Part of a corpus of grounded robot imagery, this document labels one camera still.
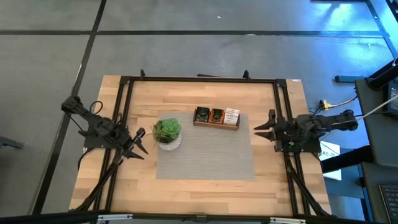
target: white pot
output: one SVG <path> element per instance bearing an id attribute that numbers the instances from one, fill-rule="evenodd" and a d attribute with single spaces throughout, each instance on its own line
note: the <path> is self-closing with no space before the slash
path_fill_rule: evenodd
<path id="1" fill-rule="evenodd" d="M 171 151 L 171 150 L 174 150 L 174 149 L 176 149 L 176 148 L 178 148 L 180 146 L 181 140 L 182 140 L 182 134 L 181 134 L 181 131 L 180 131 L 180 133 L 178 134 L 178 137 L 176 139 L 174 139 L 174 141 L 172 141 L 170 143 L 167 143 L 167 144 L 158 142 L 157 144 L 159 145 L 159 147 L 161 149 L 166 150 L 166 151 Z"/>

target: gray carpet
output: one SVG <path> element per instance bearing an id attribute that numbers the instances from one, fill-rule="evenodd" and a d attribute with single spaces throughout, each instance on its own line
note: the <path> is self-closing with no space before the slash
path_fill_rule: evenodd
<path id="1" fill-rule="evenodd" d="M 237 131 L 199 127 L 192 113 L 165 113 L 161 119 L 177 118 L 181 145 L 173 151 L 159 149 L 158 179 L 253 180 L 254 165 L 249 118 L 241 114 Z"/>

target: wooden tray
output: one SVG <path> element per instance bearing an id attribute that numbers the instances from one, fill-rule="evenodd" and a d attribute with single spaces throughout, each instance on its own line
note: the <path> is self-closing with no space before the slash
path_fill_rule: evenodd
<path id="1" fill-rule="evenodd" d="M 236 122 L 236 125 L 227 125 L 227 124 L 215 124 L 215 123 L 209 123 L 209 122 L 195 121 L 196 113 L 197 113 L 197 110 L 195 109 L 195 111 L 193 112 L 193 121 L 192 121 L 194 126 L 220 128 L 220 129 L 233 130 L 233 131 L 236 131 L 239 129 L 239 122 L 241 120 L 240 114 L 238 116 L 238 121 Z"/>

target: wooden tabletop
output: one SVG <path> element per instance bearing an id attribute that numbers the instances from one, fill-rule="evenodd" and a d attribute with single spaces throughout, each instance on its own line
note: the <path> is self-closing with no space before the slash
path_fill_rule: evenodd
<path id="1" fill-rule="evenodd" d="M 112 117 L 119 80 L 120 76 L 104 76 L 98 95 L 98 100 L 104 104 L 101 116 Z M 300 80 L 287 80 L 287 84 L 293 116 L 308 113 Z M 284 105 L 282 96 L 280 90 L 281 103 Z M 197 106 L 234 108 L 249 115 L 255 180 L 156 179 L 158 148 L 154 147 L 153 138 L 147 136 L 143 139 L 143 145 L 149 155 L 134 149 L 145 160 L 125 159 L 119 167 L 111 211 L 291 216 L 282 153 L 274 152 L 275 143 L 254 135 L 253 130 L 267 121 L 270 109 L 275 109 L 271 84 L 135 81 L 127 125 L 131 133 L 135 133 L 139 127 L 150 133 L 150 127 L 163 112 L 193 112 Z M 103 155 L 104 149 L 95 149 L 82 160 L 70 208 L 79 206 L 93 190 L 100 176 Z M 323 209 L 331 212 L 319 161 L 306 153 L 301 154 L 301 158 L 306 186 Z M 108 185 L 104 187 L 100 208 L 104 208 L 107 188 Z M 299 211 L 303 212 L 297 187 L 296 195 Z"/>

